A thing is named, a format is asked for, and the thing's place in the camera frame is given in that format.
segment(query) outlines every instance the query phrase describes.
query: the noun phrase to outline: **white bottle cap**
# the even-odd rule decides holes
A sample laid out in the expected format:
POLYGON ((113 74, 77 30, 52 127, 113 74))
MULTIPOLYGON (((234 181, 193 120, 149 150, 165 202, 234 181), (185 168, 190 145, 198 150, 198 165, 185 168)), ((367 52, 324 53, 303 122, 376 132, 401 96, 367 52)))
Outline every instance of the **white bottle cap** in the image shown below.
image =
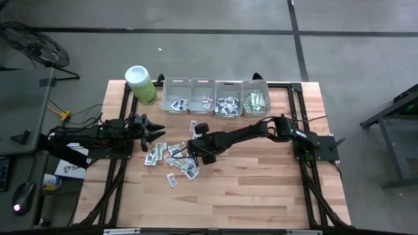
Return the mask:
POLYGON ((126 71, 125 79, 130 87, 142 87, 147 84, 150 74, 148 74, 145 67, 135 65, 126 71))

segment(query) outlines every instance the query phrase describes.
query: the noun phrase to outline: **white plastic bin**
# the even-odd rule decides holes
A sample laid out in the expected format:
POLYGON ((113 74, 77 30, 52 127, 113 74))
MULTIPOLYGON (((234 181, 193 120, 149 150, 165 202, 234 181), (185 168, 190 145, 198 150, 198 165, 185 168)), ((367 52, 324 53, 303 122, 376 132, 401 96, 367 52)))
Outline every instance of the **white plastic bin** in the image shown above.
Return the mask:
POLYGON ((194 116, 212 116, 215 112, 216 81, 211 78, 193 78, 190 80, 190 105, 189 109, 194 116), (214 100, 207 110, 203 108, 203 95, 209 95, 209 99, 214 100))
POLYGON ((246 112, 243 109, 245 118, 261 118, 269 113, 272 109, 272 104, 270 102, 270 93, 268 92, 268 84, 264 80, 244 80, 242 82, 242 105, 249 97, 250 92, 258 91, 263 93, 266 97, 266 111, 265 112, 246 112))
POLYGON ((238 120, 242 114, 242 85, 240 82, 218 82, 216 83, 216 96, 214 102, 219 98, 236 97, 240 99, 240 105, 236 109, 237 115, 218 114, 216 117, 222 120, 238 120))
POLYGON ((187 100, 189 102, 190 96, 190 81, 187 78, 166 78, 163 86, 163 97, 161 99, 161 109, 164 110, 168 115, 175 116, 186 116, 189 109, 185 110, 174 110, 171 105, 174 101, 180 99, 187 100))

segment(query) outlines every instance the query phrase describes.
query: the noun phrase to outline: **plastic container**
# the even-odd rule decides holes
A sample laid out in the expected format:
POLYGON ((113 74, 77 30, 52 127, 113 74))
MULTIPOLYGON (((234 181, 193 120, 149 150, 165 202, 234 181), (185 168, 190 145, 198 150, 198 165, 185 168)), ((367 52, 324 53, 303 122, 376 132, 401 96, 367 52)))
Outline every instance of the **plastic container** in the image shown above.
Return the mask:
POLYGON ((168 115, 186 116, 189 109, 174 110, 171 105, 180 99, 187 100, 190 98, 190 81, 187 78, 166 78, 163 86, 163 97, 161 99, 161 109, 168 115))
POLYGON ((150 105, 157 100, 157 92, 152 84, 150 74, 144 67, 132 66, 126 71, 125 79, 141 104, 150 105))
POLYGON ((44 174, 42 189, 47 191, 55 191, 61 186, 61 179, 58 176, 44 174))
POLYGON ((237 115, 218 114, 215 112, 216 118, 222 120, 238 120, 242 114, 242 85, 240 82, 218 82, 216 83, 216 96, 214 102, 219 98, 236 97, 240 99, 240 105, 236 109, 237 115))
POLYGON ((194 116, 212 116, 215 112, 216 81, 211 78, 193 78, 190 80, 190 105, 189 109, 194 116), (209 95, 209 99, 214 100, 210 109, 203 108, 203 95, 209 95))
POLYGON ((269 113, 272 109, 272 104, 270 101, 270 93, 268 92, 268 84, 264 80, 244 80, 242 82, 242 105, 249 97, 250 92, 258 91, 259 93, 263 93, 266 97, 266 111, 265 112, 244 112, 245 118, 261 118, 269 113))

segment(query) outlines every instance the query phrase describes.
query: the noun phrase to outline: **fan grille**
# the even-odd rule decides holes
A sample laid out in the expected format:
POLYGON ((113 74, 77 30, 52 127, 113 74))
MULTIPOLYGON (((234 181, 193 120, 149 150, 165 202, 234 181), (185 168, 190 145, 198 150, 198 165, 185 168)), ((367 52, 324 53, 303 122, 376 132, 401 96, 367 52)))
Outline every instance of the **fan grille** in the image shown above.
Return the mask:
POLYGON ((22 23, 4 23, 0 36, 17 51, 47 67, 61 68, 70 63, 68 53, 58 43, 22 23))

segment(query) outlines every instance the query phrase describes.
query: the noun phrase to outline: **computer mouse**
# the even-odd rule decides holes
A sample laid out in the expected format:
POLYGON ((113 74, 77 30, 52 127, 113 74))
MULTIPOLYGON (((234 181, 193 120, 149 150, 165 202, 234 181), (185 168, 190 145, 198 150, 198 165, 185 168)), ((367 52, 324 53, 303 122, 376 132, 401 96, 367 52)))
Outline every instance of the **computer mouse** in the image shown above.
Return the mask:
POLYGON ((25 215, 32 206, 35 184, 25 182, 16 189, 12 201, 12 210, 15 215, 25 215))

